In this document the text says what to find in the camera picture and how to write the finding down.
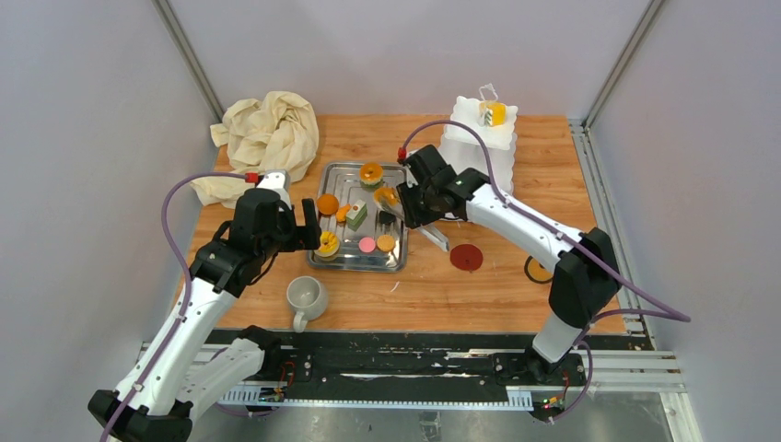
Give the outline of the yellow cake slice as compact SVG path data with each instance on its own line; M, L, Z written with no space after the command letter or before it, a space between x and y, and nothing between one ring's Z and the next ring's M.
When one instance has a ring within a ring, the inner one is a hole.
M507 106L495 100L481 101L478 106L478 123L483 127L497 127L507 119Z

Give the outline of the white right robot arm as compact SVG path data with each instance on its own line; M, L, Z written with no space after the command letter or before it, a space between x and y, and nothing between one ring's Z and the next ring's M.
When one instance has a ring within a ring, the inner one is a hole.
M556 224L481 171L455 171L432 145L399 163L414 180L397 188L409 227L426 227L451 214L507 239L552 274L551 313L526 351L529 376L552 382L581 333L622 287L610 236L597 227L584 233Z

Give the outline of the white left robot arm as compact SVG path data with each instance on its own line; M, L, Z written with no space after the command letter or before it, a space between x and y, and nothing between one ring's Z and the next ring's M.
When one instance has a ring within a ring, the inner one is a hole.
M281 190L254 188L237 201L232 220L184 268L176 307L144 355L112 390L97 390L88 403L102 424L101 440L185 441L204 411L245 378L275 378L281 340L258 326L240 331L219 355L191 372L216 323L243 291L259 282L285 252L315 250L321 228L316 204L301 202L305 223Z

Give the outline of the orange topped tart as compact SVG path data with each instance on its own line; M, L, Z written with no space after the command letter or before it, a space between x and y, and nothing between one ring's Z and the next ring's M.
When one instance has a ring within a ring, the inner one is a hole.
M392 187L380 187L373 193L373 200L379 210L393 211L401 207L401 201Z
M376 188L384 181L384 168L379 163L365 163L359 168L358 178L362 186Z

